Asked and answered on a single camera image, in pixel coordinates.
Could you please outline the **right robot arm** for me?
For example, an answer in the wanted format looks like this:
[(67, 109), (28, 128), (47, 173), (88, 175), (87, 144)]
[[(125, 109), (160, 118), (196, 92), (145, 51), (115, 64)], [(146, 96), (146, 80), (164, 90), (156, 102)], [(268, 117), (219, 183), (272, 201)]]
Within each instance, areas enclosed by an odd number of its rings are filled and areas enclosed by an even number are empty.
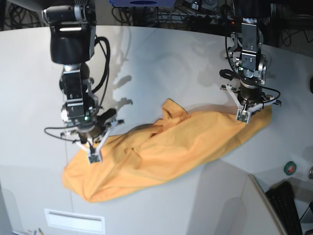
[[(65, 132), (59, 139), (93, 147), (102, 141), (116, 115), (116, 109), (99, 114), (103, 98), (96, 92), (106, 89), (110, 74), (111, 48), (107, 38), (96, 36), (95, 3), (92, 0), (64, 0), (42, 10), (43, 20), (49, 25), (52, 62), (63, 66), (59, 87), (66, 100), (61, 109)], [(98, 85), (93, 86), (87, 62), (93, 57), (96, 45), (105, 43), (104, 72)]]

